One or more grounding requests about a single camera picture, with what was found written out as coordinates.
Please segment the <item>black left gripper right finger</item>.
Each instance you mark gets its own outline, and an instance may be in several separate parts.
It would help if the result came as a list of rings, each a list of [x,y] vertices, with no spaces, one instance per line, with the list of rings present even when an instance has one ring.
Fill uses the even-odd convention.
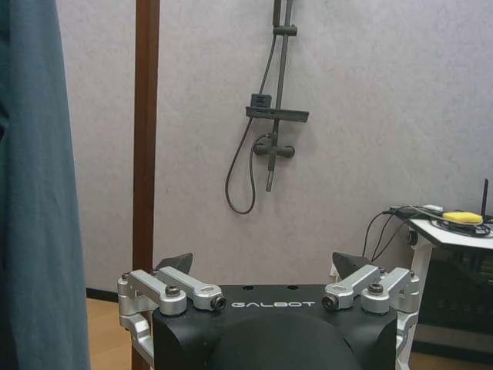
[[[421,282],[414,271],[396,267],[390,272],[364,257],[334,252],[339,280],[324,288],[322,305],[328,311],[347,310],[359,298],[362,309],[385,315],[397,311],[396,368],[408,369],[421,305]]]

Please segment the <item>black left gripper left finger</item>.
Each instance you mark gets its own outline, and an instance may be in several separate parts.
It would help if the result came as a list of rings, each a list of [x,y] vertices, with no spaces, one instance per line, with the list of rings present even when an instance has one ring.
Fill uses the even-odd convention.
[[[152,311],[176,317],[186,312],[189,303],[214,313],[226,307],[220,286],[188,274],[192,262],[191,253],[165,258],[151,272],[126,272],[117,281],[119,324],[130,333],[133,350],[149,368],[154,367]]]

